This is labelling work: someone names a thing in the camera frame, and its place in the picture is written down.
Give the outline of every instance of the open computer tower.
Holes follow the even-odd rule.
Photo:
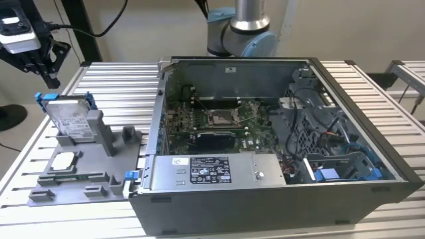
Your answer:
[[[162,63],[141,175],[149,235],[353,224],[424,184],[316,58]]]

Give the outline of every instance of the motherboard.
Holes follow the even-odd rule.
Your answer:
[[[281,154],[268,119],[268,107],[256,100],[212,101],[192,98],[190,103],[170,103],[166,111],[170,153]]]

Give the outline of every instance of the blue plastic clip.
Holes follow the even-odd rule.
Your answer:
[[[40,105],[40,107],[43,109],[43,112],[45,113],[45,108],[44,108],[44,105],[41,103],[41,101],[43,101],[41,96],[43,96],[41,92],[37,92],[33,97],[35,97],[35,101],[37,102],[37,104]]]
[[[382,173],[377,168],[373,168],[372,174],[366,177],[366,181],[381,180]]]
[[[58,99],[58,93],[48,93],[44,95],[44,101],[56,101]]]
[[[138,179],[138,171],[126,171],[124,179],[125,181],[136,181]]]
[[[96,106],[93,95],[89,92],[86,92],[84,96],[85,96],[85,100],[88,101],[88,104],[90,105],[90,110],[96,110],[97,106]]]

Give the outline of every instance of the warning label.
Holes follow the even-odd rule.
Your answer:
[[[190,158],[190,182],[230,183],[230,165],[228,157]]]
[[[68,117],[60,119],[60,124],[72,138],[93,137],[92,129],[84,117]]]

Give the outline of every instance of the power supply label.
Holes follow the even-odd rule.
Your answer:
[[[190,182],[193,184],[230,183],[228,157],[190,158]]]

